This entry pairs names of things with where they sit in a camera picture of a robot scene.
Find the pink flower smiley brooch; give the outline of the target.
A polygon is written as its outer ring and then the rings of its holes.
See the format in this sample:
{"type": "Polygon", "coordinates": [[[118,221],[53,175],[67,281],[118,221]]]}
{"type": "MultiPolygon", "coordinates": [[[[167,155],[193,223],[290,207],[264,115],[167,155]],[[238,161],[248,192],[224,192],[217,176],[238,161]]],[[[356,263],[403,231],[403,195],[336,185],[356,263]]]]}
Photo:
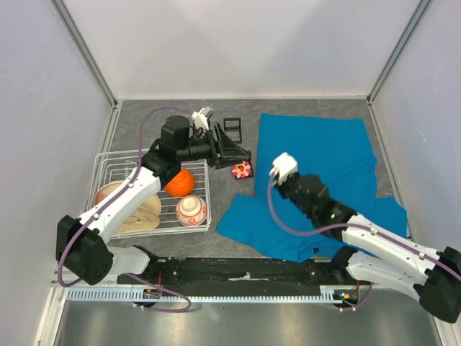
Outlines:
{"type": "Polygon", "coordinates": [[[247,179],[253,177],[253,169],[249,161],[242,161],[232,166],[232,174],[235,179],[247,179]]]}

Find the blue t-shirt garment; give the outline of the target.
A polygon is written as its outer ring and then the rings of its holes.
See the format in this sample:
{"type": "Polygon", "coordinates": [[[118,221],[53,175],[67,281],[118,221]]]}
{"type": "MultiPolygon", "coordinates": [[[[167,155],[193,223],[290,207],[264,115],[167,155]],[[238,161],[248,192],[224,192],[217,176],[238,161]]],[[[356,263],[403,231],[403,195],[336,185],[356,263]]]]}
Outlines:
{"type": "Polygon", "coordinates": [[[294,236],[272,219],[267,203],[269,170],[287,152],[301,174],[316,174],[331,197],[379,226],[405,237],[407,213],[395,198],[377,197],[375,158],[364,122],[263,114],[256,156],[255,196],[235,196],[217,225],[221,236],[253,247],[265,257],[303,262],[333,257],[342,242],[316,234],[294,236]]]}

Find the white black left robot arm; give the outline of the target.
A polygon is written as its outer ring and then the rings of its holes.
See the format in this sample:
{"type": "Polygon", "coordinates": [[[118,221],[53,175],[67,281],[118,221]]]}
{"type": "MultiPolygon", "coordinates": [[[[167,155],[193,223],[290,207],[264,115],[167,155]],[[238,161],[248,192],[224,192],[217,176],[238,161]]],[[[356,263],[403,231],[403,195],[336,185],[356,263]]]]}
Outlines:
{"type": "Polygon", "coordinates": [[[60,219],[55,248],[58,282],[67,288],[73,285],[63,279],[67,269],[78,282],[89,285],[108,275],[134,275],[142,283],[152,283],[158,266],[149,251],[141,247],[109,248],[107,244],[128,216],[180,173],[183,162],[200,160],[222,169],[250,161],[251,151],[197,112],[189,117],[168,117],[159,138],[147,152],[139,153],[136,168],[114,192],[78,217],[60,219]]]}

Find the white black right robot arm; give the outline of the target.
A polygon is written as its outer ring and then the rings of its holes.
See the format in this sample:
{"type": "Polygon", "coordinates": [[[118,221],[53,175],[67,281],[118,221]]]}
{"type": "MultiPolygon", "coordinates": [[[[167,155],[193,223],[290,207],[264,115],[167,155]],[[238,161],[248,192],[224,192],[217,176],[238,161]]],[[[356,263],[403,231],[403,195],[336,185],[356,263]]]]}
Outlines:
{"type": "Polygon", "coordinates": [[[334,200],[316,175],[302,176],[296,169],[271,169],[268,192],[277,190],[306,218],[311,231],[295,236],[324,237],[345,245],[330,265],[331,278],[348,283],[352,278],[385,285],[417,300],[432,316],[454,324],[460,317],[460,251],[440,251],[417,244],[377,225],[361,213],[334,200]]]}

